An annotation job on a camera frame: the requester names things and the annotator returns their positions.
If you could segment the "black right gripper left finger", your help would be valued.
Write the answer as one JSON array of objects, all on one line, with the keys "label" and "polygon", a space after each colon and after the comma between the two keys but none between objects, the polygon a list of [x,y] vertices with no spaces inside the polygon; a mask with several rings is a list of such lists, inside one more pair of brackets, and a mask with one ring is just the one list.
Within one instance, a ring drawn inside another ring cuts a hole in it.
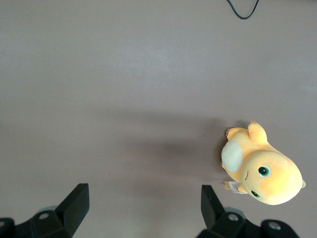
[{"label": "black right gripper left finger", "polygon": [[57,206],[42,209],[29,220],[15,224],[0,219],[2,238],[71,238],[89,211],[89,185],[78,184]]}]

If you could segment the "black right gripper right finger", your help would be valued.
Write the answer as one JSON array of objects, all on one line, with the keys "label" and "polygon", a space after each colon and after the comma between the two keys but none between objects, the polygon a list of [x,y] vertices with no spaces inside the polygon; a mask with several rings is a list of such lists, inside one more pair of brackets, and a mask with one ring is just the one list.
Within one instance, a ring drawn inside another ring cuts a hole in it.
[{"label": "black right gripper right finger", "polygon": [[251,223],[238,209],[224,208],[210,185],[201,188],[201,213],[206,225],[199,238],[297,238],[297,233],[279,220]]}]

